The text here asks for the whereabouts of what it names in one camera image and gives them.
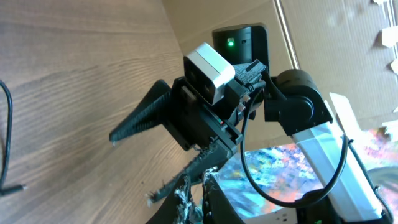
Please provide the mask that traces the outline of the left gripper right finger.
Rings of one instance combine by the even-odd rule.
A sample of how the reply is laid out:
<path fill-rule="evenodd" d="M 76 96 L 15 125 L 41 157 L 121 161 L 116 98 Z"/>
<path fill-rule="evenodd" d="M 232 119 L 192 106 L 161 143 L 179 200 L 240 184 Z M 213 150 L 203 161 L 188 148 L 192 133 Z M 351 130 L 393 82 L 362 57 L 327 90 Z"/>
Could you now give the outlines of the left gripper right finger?
<path fill-rule="evenodd" d="M 203 173 L 203 224 L 244 224 L 223 193 L 217 181 L 218 173 L 207 169 Z"/>

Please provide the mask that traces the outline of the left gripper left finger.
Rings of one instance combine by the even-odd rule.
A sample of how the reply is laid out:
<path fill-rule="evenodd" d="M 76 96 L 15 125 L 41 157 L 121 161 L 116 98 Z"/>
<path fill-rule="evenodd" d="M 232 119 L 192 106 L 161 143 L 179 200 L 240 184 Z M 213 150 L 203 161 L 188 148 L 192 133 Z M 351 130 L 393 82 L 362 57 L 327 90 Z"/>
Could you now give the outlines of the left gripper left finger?
<path fill-rule="evenodd" d="M 190 223 L 192 209 L 190 176 L 182 174 L 173 186 L 158 211 L 146 224 L 186 224 Z"/>

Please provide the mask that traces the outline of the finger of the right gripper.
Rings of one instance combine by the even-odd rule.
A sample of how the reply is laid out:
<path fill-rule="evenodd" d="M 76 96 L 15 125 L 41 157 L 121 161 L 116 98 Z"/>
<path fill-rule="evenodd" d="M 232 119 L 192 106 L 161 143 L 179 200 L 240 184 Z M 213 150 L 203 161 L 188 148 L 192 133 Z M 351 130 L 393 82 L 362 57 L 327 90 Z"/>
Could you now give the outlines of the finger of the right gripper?
<path fill-rule="evenodd" d="M 190 177 L 192 185 L 199 184 L 202 182 L 204 171 L 212 167 L 216 167 L 216 171 L 218 171 L 236 152 L 237 145 L 233 144 L 230 148 L 221 141 L 211 143 L 202 149 L 173 179 L 163 184 L 157 191 L 151 192 L 149 201 L 156 203 L 167 197 L 182 174 L 187 174 Z"/>
<path fill-rule="evenodd" d="M 160 125 L 170 102 L 171 88 L 164 80 L 157 80 L 133 112 L 110 132 L 109 141 L 114 144 Z"/>

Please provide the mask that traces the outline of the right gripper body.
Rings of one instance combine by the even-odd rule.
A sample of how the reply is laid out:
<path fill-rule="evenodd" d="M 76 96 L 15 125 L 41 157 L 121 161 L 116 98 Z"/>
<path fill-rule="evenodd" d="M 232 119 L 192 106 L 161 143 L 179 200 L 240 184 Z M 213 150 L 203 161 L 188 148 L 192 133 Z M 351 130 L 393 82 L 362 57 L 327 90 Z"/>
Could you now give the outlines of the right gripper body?
<path fill-rule="evenodd" d="M 164 127 L 186 151 L 194 145 L 234 151 L 243 138 L 236 125 L 243 120 L 257 86 L 257 78 L 234 78 L 226 84 L 222 99 L 209 105 L 186 78 L 177 78 L 172 86 L 164 85 Z"/>

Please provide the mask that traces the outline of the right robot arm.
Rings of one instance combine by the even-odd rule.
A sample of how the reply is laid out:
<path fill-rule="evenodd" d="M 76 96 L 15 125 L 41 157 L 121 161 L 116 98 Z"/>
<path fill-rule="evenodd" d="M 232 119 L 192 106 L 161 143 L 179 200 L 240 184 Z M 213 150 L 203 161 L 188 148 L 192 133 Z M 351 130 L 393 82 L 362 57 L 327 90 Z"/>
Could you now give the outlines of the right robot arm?
<path fill-rule="evenodd" d="M 267 122 L 279 123 L 304 153 L 322 183 L 294 202 L 261 191 L 280 210 L 257 217 L 261 223 L 392 223 L 364 164 L 327 108 L 311 76 L 290 69 L 273 77 L 264 24 L 222 27 L 183 58 L 184 74 L 172 85 L 154 83 L 134 111 L 109 134 L 118 142 L 163 125 L 184 150 L 198 154 L 176 177 L 150 196 L 161 202 L 151 223 L 241 223 L 217 182 L 218 170 L 245 153 L 248 122 L 264 108 Z"/>

